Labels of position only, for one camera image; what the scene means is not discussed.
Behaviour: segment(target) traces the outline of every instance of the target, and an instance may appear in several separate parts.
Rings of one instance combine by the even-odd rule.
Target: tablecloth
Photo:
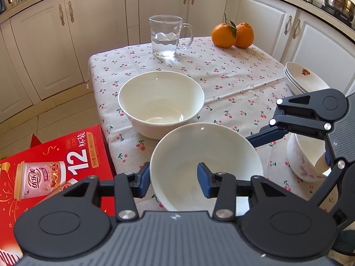
[[[283,69],[281,63],[255,46],[221,49],[210,37],[195,38],[189,49],[178,51],[171,59],[153,56],[150,43],[93,55],[89,60],[89,83],[117,173],[137,172],[150,160],[158,142],[137,133],[119,108],[118,91],[130,78],[161,70],[186,74],[205,93],[205,106],[194,122],[224,125],[246,137],[268,124],[278,98],[293,95]],[[136,95],[143,100],[149,89]],[[286,158],[287,140],[288,135],[256,149],[264,176],[309,199],[321,182],[308,183],[293,173]],[[321,207],[328,211],[336,200],[337,192],[332,191]],[[151,188],[144,199],[137,201],[137,208],[140,213],[163,210]]]

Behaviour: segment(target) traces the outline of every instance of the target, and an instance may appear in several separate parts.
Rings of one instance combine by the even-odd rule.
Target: tiled floor
[[[0,156],[28,149],[32,133],[44,143],[99,123],[94,93],[86,94],[0,134]]]

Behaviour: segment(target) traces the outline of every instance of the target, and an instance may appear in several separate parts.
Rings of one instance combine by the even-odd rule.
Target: cabinet
[[[64,5],[64,0],[44,0],[10,19],[22,60],[41,99],[83,82]]]
[[[254,45],[280,61],[297,8],[279,0],[228,0],[227,18],[236,25],[250,24],[254,30]]]
[[[331,88],[347,93],[355,74],[355,45],[316,17],[299,10],[282,64],[299,63]]]
[[[195,37],[210,36],[212,29],[222,23],[226,0],[189,0],[187,23]]]
[[[32,105],[8,55],[0,32],[0,122]]]
[[[65,0],[67,20],[81,73],[89,58],[128,46],[125,0]]]
[[[222,23],[226,0],[139,0],[141,43],[150,42],[149,17],[175,15],[191,24],[195,37],[210,36],[212,29]],[[181,37],[190,37],[182,31]]]

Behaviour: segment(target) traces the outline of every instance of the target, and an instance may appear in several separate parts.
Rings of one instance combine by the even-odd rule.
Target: stack of plates
[[[329,89],[327,83],[319,76],[298,63],[288,62],[284,72],[289,81],[288,85],[295,95]]]

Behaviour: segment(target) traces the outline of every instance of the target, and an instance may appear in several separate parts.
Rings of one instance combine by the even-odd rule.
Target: white bowl
[[[316,182],[324,180],[330,173],[326,166],[323,174],[317,174],[315,164],[325,151],[325,143],[322,140],[297,135],[292,133],[287,142],[287,160],[292,171],[306,182]]]
[[[286,63],[285,69],[300,88],[307,93],[329,89],[327,83],[325,83],[319,76],[298,63],[288,62]]]
[[[300,89],[300,88],[298,88],[298,85],[296,85],[292,80],[291,80],[291,78],[288,76],[288,74],[287,74],[287,72],[285,71],[285,76],[286,76],[286,78],[288,79],[288,85],[289,85],[289,87],[290,87],[290,89],[291,89],[291,91],[292,91],[292,93],[293,94],[295,94],[295,95],[299,95],[299,94],[305,94],[305,92],[302,90],[302,89]]]
[[[142,135],[161,139],[194,118],[205,103],[201,86],[184,74],[154,71],[127,81],[118,103]]]
[[[168,211],[213,212],[216,198],[204,197],[197,180],[197,165],[227,172],[237,179],[262,175],[254,147],[239,133],[221,125],[193,123],[166,135],[150,160],[150,180],[158,200]],[[247,197],[237,197],[237,215],[249,210]]]

